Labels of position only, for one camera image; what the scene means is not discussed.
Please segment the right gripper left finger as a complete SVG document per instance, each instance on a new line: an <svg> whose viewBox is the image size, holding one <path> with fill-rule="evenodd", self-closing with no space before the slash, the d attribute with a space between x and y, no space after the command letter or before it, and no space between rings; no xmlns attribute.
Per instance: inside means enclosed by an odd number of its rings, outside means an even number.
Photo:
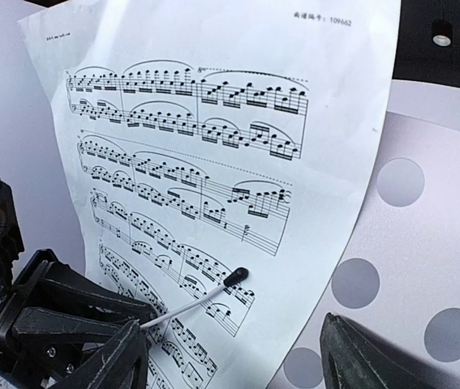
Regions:
<svg viewBox="0 0 460 389"><path fill-rule="evenodd" d="M147 333L136 320L126 323L59 388L146 388Z"/></svg>

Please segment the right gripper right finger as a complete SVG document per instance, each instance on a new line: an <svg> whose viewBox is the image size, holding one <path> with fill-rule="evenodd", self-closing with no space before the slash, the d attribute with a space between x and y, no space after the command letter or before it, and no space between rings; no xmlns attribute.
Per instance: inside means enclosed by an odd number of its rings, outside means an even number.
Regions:
<svg viewBox="0 0 460 389"><path fill-rule="evenodd" d="M439 388L435 371L356 321L328 312L320 331L327 388Z"/></svg>

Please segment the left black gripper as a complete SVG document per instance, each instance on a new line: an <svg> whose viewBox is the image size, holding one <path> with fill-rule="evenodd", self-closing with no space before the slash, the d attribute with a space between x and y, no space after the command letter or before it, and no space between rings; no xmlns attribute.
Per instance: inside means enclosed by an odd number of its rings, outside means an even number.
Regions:
<svg viewBox="0 0 460 389"><path fill-rule="evenodd" d="M84 343L106 342L131 326L117 324L125 319L155 318L149 303L104 289L52 250L38 250L0 303L0 375L18 388L41 388L80 367Z"/></svg>

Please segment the white perforated music stand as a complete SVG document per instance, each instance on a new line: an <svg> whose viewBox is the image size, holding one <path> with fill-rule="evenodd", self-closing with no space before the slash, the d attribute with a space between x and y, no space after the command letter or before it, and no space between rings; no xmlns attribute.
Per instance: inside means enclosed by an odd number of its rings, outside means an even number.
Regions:
<svg viewBox="0 0 460 389"><path fill-rule="evenodd" d="M39 11L0 4L0 177L13 191L28 253L47 246L85 266L50 102L19 28ZM429 365L439 388L460 388L460 132L386 107L350 240L264 388L326 388L320 331L328 312Z"/></svg>

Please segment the white sheet music page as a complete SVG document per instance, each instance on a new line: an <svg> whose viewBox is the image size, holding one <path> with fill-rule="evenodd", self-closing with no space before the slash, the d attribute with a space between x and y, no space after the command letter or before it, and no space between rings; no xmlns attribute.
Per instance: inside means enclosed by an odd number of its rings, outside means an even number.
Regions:
<svg viewBox="0 0 460 389"><path fill-rule="evenodd" d="M264 388L368 188L398 1L67 1L19 22L86 276L146 301L150 388Z"/></svg>

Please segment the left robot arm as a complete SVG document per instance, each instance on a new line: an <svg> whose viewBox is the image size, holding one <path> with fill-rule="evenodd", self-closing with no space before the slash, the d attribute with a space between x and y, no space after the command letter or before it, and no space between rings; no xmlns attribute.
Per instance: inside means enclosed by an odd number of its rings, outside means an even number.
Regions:
<svg viewBox="0 0 460 389"><path fill-rule="evenodd" d="M0 178L0 376L18 388L144 388L146 302L102 288L50 249L15 275L24 251L11 188Z"/></svg>

